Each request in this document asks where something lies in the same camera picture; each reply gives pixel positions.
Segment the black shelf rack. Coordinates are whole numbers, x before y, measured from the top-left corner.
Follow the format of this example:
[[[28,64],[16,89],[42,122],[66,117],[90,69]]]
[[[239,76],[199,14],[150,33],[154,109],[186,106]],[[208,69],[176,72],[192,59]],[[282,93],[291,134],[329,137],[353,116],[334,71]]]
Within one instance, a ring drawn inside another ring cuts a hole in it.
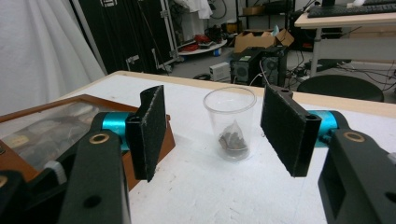
[[[296,0],[234,0],[238,30],[257,27],[260,22],[267,28],[290,26],[290,13]]]

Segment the clear plastic cup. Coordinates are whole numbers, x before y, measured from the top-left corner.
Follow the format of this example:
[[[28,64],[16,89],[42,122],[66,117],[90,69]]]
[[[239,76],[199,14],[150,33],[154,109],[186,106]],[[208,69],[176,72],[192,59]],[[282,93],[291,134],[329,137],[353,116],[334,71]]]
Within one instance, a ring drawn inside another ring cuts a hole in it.
[[[225,87],[213,90],[203,99],[203,105],[210,118],[217,153],[226,161],[241,161],[250,154],[252,117],[257,102],[255,93],[243,87]],[[237,121],[247,142],[247,152],[232,156],[219,143],[222,131]]]

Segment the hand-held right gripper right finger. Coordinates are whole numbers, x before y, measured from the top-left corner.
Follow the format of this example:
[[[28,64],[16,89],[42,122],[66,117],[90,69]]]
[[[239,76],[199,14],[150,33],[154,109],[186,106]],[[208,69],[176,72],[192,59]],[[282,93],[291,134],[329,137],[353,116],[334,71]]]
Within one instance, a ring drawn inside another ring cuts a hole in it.
[[[307,176],[315,147],[326,147],[338,120],[331,110],[305,110],[289,90],[265,89],[261,127],[286,170],[293,177]]]

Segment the small white device box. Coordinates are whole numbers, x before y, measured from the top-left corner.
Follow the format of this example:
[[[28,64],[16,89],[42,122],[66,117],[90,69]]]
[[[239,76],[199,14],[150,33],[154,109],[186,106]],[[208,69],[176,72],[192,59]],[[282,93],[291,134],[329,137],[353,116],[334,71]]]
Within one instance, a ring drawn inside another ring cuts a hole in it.
[[[230,77],[230,65],[226,62],[211,65],[209,72],[214,81],[225,80]]]

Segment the pyramid tea bag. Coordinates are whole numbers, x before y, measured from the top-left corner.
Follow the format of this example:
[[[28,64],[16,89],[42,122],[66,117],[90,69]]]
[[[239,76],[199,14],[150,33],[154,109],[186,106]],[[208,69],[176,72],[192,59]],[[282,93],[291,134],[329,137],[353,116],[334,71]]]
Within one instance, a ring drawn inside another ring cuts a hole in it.
[[[222,149],[232,156],[238,156],[248,151],[248,143],[236,120],[219,135],[219,143]]]

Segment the white table cover board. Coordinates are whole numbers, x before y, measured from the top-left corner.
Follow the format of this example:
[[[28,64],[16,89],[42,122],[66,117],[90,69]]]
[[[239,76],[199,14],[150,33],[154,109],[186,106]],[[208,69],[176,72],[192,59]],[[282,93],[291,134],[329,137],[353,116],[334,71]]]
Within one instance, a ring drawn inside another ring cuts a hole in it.
[[[203,106],[216,82],[119,71],[76,93],[138,106],[140,92],[156,85],[164,87],[176,146],[150,182],[130,191],[134,224],[326,223],[318,191],[326,149],[315,150],[307,177],[291,177],[262,133],[260,104],[251,117],[251,153],[231,162],[216,153]]]

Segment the black flight case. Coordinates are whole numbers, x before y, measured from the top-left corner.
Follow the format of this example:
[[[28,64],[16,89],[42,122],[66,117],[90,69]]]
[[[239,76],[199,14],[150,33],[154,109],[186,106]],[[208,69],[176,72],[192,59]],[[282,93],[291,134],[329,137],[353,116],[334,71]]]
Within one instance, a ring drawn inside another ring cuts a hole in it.
[[[105,73],[170,74],[178,59],[168,0],[69,0]]]

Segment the black keyboard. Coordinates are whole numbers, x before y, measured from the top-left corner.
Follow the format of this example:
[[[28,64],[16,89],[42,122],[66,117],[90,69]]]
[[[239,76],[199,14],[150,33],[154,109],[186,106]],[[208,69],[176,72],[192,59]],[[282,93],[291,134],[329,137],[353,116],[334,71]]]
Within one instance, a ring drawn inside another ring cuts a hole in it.
[[[381,14],[396,12],[396,3],[380,4],[380,5],[367,5],[359,7],[311,7],[308,10],[308,18],[327,18],[327,17],[340,17],[340,16],[354,16],[366,14]]]

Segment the round white table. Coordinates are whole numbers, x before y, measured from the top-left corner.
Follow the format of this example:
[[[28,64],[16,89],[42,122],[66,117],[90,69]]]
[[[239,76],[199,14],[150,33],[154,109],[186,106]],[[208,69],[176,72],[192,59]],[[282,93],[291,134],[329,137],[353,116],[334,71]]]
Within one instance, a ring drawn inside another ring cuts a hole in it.
[[[215,49],[221,49],[222,47],[224,47],[227,44],[226,40],[222,40],[220,43],[218,44],[213,44],[210,47],[206,48],[206,49],[196,49],[196,50],[192,50],[192,51],[186,51],[186,50],[182,50],[178,53],[179,56],[188,56],[188,55],[194,55],[194,54],[200,54],[200,53],[206,53],[206,52],[211,52],[213,54],[213,51]]]

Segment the open cardboard box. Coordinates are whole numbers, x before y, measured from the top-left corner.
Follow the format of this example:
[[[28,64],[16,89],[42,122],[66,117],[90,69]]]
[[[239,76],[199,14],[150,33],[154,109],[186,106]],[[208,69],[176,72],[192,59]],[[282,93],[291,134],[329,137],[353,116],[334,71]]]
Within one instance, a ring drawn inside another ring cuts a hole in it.
[[[240,53],[249,47],[268,48],[276,45],[289,47],[294,37],[287,29],[281,29],[276,35],[272,30],[246,30],[239,34],[234,41],[234,53]]]

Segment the wooden tea box glass lid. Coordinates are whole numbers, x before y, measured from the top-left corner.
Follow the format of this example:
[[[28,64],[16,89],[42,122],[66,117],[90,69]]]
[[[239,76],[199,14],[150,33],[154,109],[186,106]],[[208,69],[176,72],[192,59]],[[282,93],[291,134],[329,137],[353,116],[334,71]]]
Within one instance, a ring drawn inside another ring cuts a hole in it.
[[[136,112],[123,105],[80,95],[0,117],[0,171],[22,174],[29,188],[41,192],[70,184],[76,189],[130,189],[132,155],[120,138],[102,129],[109,112]],[[158,161],[175,146],[166,114],[166,132]]]

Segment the hanging white cloth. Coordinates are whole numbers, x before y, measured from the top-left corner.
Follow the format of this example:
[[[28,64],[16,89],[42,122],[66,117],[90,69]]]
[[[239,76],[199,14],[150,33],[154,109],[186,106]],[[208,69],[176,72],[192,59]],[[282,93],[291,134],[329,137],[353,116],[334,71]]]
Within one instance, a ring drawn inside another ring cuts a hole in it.
[[[173,0],[182,7],[181,30],[185,40],[205,33],[204,20],[213,14],[208,0]]]

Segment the white desk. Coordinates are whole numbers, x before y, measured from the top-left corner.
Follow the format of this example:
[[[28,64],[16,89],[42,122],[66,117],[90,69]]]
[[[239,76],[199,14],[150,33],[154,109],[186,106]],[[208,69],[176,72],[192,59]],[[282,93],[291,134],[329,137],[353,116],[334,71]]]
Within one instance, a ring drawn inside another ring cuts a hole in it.
[[[396,12],[340,16],[328,18],[309,18],[303,13],[294,23],[301,29],[315,29],[311,76],[317,73],[319,59],[351,59],[368,61],[396,60],[396,37],[339,38],[323,39],[323,28],[353,28],[377,25],[396,25]]]

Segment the black round stool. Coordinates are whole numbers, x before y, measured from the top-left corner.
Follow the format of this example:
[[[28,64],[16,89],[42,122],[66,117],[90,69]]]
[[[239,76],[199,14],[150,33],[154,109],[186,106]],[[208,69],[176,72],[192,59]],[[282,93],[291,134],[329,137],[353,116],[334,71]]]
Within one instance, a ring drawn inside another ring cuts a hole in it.
[[[298,86],[297,91],[373,102],[384,101],[383,92],[375,84],[357,77],[310,77]]]

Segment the black computer tower green sticker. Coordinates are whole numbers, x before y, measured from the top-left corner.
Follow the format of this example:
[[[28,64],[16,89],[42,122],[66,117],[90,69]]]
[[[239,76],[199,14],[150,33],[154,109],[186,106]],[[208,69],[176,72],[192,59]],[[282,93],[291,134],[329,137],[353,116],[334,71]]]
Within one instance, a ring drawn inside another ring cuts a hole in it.
[[[231,60],[232,82],[248,85],[259,74],[259,62],[262,58],[262,49],[247,48]]]

